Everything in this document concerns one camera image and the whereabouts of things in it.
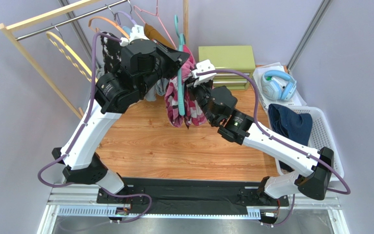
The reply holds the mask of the pink camouflage trousers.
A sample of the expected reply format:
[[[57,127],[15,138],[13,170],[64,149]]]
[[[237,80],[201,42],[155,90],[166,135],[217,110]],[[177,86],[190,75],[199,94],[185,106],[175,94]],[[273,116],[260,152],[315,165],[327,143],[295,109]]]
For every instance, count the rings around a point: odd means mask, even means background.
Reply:
[[[186,45],[183,46],[183,51],[189,53],[189,58],[181,67],[182,88],[178,88],[178,78],[175,76],[169,80],[164,96],[168,120],[173,127],[177,128],[183,125],[186,127],[190,125],[200,126],[207,122],[198,102],[190,99],[190,94],[185,85],[185,81],[195,68],[196,61]]]

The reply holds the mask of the dark blue denim trousers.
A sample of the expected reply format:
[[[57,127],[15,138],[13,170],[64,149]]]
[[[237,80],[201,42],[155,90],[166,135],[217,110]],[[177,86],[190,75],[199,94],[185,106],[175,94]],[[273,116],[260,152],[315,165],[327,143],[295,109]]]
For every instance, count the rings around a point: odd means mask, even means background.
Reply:
[[[286,106],[270,104],[268,117],[274,132],[301,145],[308,145],[313,127],[310,114],[297,114]]]

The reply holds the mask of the yellow clothes hanger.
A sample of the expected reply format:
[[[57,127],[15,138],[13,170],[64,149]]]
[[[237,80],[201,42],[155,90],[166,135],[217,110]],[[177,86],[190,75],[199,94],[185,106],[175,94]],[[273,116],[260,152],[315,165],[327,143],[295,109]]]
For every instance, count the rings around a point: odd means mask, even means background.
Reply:
[[[82,60],[82,58],[64,41],[63,37],[53,32],[45,33],[47,39],[56,47],[59,52],[75,67],[79,73],[87,79],[89,82],[92,81],[92,71],[88,65]]]

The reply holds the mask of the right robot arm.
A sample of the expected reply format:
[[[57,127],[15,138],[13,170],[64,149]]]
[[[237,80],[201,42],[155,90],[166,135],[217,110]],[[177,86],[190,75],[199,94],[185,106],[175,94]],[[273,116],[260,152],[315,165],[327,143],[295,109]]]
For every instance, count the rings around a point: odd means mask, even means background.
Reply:
[[[314,200],[325,198],[332,175],[333,150],[310,148],[273,132],[237,110],[238,100],[224,86],[212,88],[211,81],[194,85],[190,78],[187,90],[222,138],[262,151],[293,168],[285,175],[263,178],[258,196],[280,198],[301,193]]]

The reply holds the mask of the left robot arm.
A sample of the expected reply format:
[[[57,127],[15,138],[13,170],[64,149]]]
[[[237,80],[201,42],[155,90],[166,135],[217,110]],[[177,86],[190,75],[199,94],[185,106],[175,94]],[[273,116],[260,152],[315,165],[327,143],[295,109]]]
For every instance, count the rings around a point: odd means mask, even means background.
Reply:
[[[135,39],[105,59],[111,62],[108,71],[95,84],[79,126],[59,150],[68,183],[97,184],[114,194],[125,187],[119,174],[101,162],[96,149],[131,105],[143,100],[160,79],[175,77],[188,58],[189,53],[158,41]]]

